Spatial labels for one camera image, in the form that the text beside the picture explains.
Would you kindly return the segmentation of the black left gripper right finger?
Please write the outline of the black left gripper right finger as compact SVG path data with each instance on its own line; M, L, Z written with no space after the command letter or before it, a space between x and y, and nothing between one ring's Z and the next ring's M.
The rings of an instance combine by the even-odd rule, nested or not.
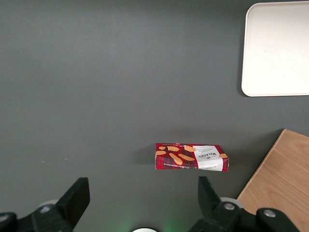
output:
M203 218L190 229L192 232L235 232L240 222L241 209L233 202L223 202L208 178L198 178L198 203Z

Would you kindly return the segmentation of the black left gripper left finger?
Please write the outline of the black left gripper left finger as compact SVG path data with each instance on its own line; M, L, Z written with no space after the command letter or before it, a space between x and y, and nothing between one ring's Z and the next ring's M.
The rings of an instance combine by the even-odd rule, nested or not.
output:
M78 178L55 204L45 204L32 214L34 231L72 232L89 203L88 178Z

